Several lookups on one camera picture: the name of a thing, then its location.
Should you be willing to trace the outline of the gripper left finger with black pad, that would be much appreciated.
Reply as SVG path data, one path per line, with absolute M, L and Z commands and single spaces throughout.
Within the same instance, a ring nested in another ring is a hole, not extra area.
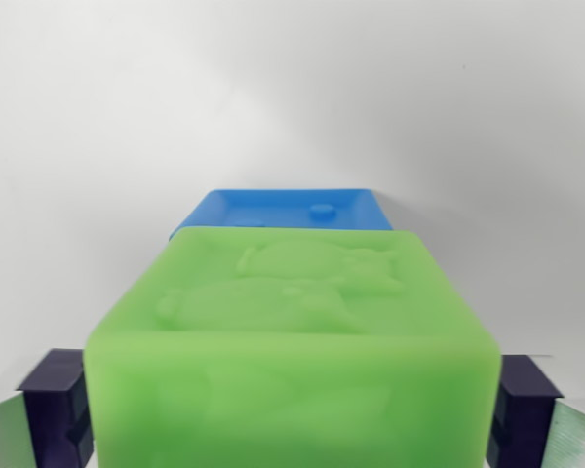
M 81 349 L 54 348 L 0 376 L 0 467 L 85 467 L 94 436 Z

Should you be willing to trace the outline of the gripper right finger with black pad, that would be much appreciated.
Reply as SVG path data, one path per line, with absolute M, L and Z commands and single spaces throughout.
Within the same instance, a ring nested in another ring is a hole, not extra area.
M 502 357 L 488 467 L 585 467 L 585 387 L 551 355 Z

